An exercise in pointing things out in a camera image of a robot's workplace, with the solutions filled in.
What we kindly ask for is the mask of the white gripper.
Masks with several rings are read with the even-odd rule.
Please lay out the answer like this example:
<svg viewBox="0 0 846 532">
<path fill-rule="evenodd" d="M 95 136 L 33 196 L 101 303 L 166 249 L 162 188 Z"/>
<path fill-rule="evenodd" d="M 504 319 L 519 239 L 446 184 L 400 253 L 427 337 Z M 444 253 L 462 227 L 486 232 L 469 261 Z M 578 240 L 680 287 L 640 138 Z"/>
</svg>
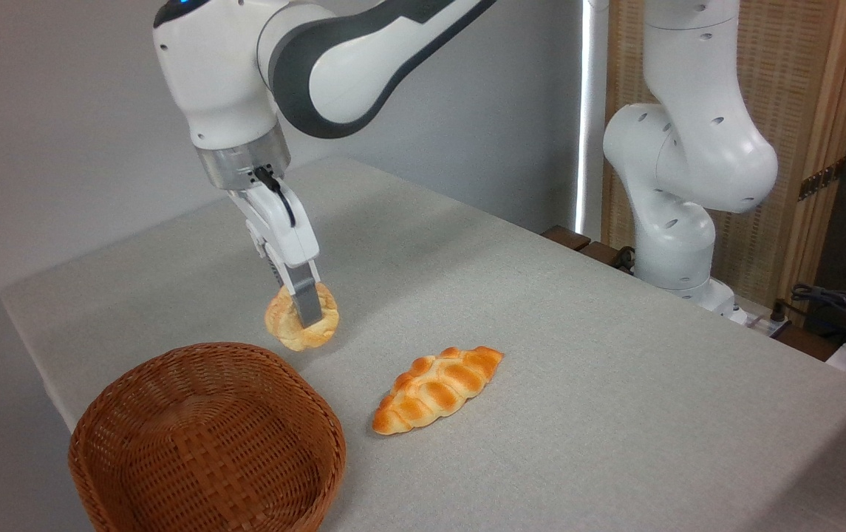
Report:
<svg viewBox="0 0 846 532">
<path fill-rule="evenodd" d="M 312 260 L 317 259 L 319 246 L 298 197 L 282 180 L 229 191 L 229 197 L 245 216 L 256 252 L 268 263 L 278 286 L 285 286 L 290 293 L 301 326 L 308 329 L 318 323 L 324 311 L 318 294 L 319 274 Z"/>
</svg>

